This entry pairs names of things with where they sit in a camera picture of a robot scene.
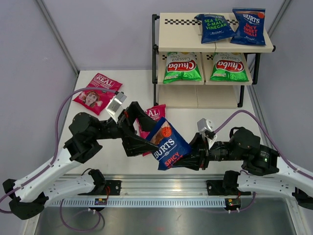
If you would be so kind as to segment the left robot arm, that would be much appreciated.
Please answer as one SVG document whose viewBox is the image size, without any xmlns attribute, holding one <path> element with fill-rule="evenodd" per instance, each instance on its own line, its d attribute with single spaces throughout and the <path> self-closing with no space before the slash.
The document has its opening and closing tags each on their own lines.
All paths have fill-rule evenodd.
<svg viewBox="0 0 313 235">
<path fill-rule="evenodd" d="M 139 121 L 144 131 L 151 132 L 157 122 L 133 101 L 119 111 L 117 118 L 99 120 L 88 113 L 78 113 L 69 126 L 72 137 L 64 147 L 32 173 L 19 179 L 3 182 L 6 196 L 10 197 L 8 213 L 21 220 L 40 214 L 53 202 L 75 195 L 99 195 L 106 190 L 106 179 L 98 169 L 87 175 L 63 183 L 56 181 L 68 171 L 93 158 L 102 146 L 99 140 L 121 139 L 128 157 L 157 150 L 157 146 L 137 135 L 134 122 Z"/>
</svg>

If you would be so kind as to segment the green Chuba bag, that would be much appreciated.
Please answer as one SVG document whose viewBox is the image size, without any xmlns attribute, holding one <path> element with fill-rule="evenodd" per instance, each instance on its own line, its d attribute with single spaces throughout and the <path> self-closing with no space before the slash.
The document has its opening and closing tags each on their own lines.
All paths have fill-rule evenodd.
<svg viewBox="0 0 313 235">
<path fill-rule="evenodd" d="M 166 57 L 164 84 L 202 80 L 194 52 L 168 52 Z"/>
<path fill-rule="evenodd" d="M 211 81 L 248 82 L 243 58 L 240 53 L 215 52 Z"/>
</svg>

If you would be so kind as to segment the blue Burts chilli bag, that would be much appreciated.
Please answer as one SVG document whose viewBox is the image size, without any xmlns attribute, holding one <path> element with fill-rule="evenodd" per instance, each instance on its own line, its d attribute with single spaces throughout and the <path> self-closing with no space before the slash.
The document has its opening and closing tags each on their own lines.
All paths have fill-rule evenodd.
<svg viewBox="0 0 313 235">
<path fill-rule="evenodd" d="M 158 170 L 165 171 L 172 168 L 176 162 L 192 151 L 188 142 L 164 117 L 157 122 L 146 140 L 158 147 L 152 152 L 153 157 L 158 161 Z"/>
<path fill-rule="evenodd" d="M 265 46 L 266 10 L 263 8 L 233 8 L 232 12 L 239 24 L 230 42 L 239 45 Z"/>
</svg>

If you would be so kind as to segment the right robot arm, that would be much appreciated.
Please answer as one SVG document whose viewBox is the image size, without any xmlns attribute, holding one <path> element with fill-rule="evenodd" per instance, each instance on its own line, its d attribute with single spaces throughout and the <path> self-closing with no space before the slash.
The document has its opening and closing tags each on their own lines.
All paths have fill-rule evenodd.
<svg viewBox="0 0 313 235">
<path fill-rule="evenodd" d="M 207 180 L 209 196 L 241 196 L 257 193 L 292 198 L 299 206 L 313 208 L 312 173 L 291 167 L 279 152 L 260 143 L 260 137 L 243 127 L 234 127 L 229 141 L 211 143 L 211 133 L 197 133 L 192 152 L 174 167 L 205 170 L 210 162 L 242 161 L 240 171 L 227 170 L 221 180 Z"/>
</svg>

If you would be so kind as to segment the blue Burts sea salt bag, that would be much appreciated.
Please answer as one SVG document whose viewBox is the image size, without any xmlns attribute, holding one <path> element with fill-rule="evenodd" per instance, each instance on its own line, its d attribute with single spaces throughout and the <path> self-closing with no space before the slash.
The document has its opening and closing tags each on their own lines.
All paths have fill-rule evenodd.
<svg viewBox="0 0 313 235">
<path fill-rule="evenodd" d="M 202 37 L 201 44 L 208 44 L 219 40 L 232 38 L 236 35 L 223 15 L 198 14 L 194 17 L 201 21 Z"/>
</svg>

